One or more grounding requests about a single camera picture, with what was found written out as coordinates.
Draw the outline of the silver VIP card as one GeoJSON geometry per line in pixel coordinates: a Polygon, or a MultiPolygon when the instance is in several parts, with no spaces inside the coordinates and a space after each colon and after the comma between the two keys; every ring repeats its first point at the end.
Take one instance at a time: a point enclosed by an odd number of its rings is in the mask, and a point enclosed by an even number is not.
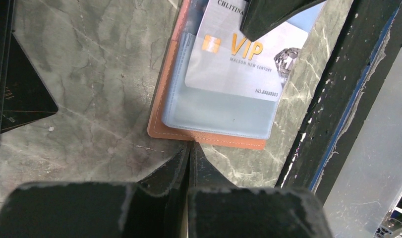
{"type": "Polygon", "coordinates": [[[184,84],[212,92],[276,102],[293,66],[292,50],[308,33],[284,22],[256,41],[240,31],[244,0],[211,0],[196,33],[184,84]]]}

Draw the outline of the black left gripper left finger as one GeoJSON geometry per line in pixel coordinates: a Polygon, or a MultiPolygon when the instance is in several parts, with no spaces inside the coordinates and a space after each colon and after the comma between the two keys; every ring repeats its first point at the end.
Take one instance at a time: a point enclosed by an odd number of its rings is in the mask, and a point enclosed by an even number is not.
{"type": "Polygon", "coordinates": [[[190,150],[138,182],[24,183],[0,209],[0,238],[179,238],[190,150]]]}

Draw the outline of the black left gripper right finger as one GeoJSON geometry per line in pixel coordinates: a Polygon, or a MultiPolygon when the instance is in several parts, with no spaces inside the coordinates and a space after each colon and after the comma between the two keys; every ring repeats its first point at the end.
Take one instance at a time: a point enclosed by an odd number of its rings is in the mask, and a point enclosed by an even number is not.
{"type": "Polygon", "coordinates": [[[319,199],[302,188],[238,187],[213,166],[199,143],[189,154],[191,238],[330,238],[319,199]]]}

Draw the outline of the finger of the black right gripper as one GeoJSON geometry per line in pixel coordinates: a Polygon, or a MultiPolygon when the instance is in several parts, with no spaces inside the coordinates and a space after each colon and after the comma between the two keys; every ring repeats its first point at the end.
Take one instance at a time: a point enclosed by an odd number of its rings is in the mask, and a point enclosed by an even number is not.
{"type": "Polygon", "coordinates": [[[240,31],[256,41],[291,17],[308,10],[323,0],[249,0],[246,4],[240,31]]]}

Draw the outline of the tan leather card holder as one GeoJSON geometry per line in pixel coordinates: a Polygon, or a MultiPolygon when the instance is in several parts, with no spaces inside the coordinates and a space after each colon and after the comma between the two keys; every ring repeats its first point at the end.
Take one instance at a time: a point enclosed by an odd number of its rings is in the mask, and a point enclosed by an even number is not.
{"type": "MultiPolygon", "coordinates": [[[[262,150],[270,137],[283,93],[278,101],[271,102],[184,84],[196,33],[208,2],[184,0],[181,4],[151,110],[148,134],[153,138],[262,150]]],[[[303,27],[309,35],[323,4],[298,13],[286,22],[303,27]]],[[[291,51],[294,63],[287,71],[284,87],[302,48],[291,51]]]]}

